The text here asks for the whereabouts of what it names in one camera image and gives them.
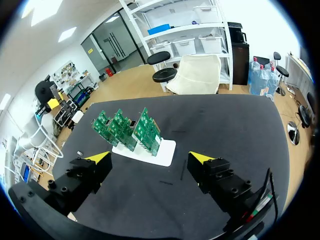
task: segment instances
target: white base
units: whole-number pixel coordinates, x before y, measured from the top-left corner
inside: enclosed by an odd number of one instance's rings
[[[139,143],[136,144],[134,151],[130,151],[119,142],[117,147],[112,147],[112,152],[149,164],[169,167],[174,157],[175,148],[175,141],[161,138],[160,147],[156,156],[152,156],[151,153],[147,152]]]

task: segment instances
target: glass door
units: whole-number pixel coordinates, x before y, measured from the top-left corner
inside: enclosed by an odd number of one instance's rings
[[[81,46],[85,50],[99,74],[102,75],[103,73],[106,73],[106,68],[109,68],[113,73],[116,73],[116,70],[112,66],[110,60],[103,53],[92,34],[90,34],[90,36],[84,40]]]
[[[116,72],[145,64],[123,18],[115,13],[93,31],[93,36]]]

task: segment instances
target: ceiling light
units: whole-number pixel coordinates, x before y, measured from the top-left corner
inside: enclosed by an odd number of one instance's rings
[[[22,13],[22,19],[31,13],[31,11],[36,7],[36,5],[39,3],[40,0],[29,0],[26,5],[24,6],[23,13]]]
[[[67,38],[70,38],[72,36],[72,34],[74,34],[75,30],[76,30],[76,26],[67,30],[67,31],[64,31],[63,33],[61,33],[61,36],[58,40],[58,43],[60,43],[61,41],[67,39]]]
[[[107,23],[111,23],[111,22],[113,22],[114,20],[116,20],[118,17],[119,17],[119,16],[113,16],[113,17],[111,17],[108,21],[106,21],[105,23],[106,23],[106,24],[107,24]]]
[[[34,7],[31,27],[55,15],[63,0],[41,0]]]
[[[6,105],[8,104],[9,100],[11,98],[11,95],[6,93],[0,103],[0,110],[4,110]]]

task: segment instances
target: black table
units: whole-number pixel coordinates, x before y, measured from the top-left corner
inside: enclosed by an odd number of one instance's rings
[[[77,212],[79,223],[103,232],[131,237],[210,239],[223,232],[230,218],[209,194],[202,194],[188,170],[188,152],[224,157],[257,191],[267,169],[274,175],[281,213],[289,184],[289,152],[278,110],[269,98],[254,95],[177,95],[118,100],[93,104],[66,141],[63,159],[57,159],[53,176],[69,168],[77,151],[89,157],[112,146],[93,129],[91,122],[105,110],[113,116],[137,119],[148,108],[164,139],[175,140],[170,167],[153,165],[112,154],[113,169],[97,194],[90,194]],[[270,225],[274,208],[264,222]]]

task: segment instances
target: white chair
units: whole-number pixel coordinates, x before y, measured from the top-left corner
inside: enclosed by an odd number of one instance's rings
[[[178,72],[167,88],[175,94],[216,94],[221,61],[217,55],[184,55]]]

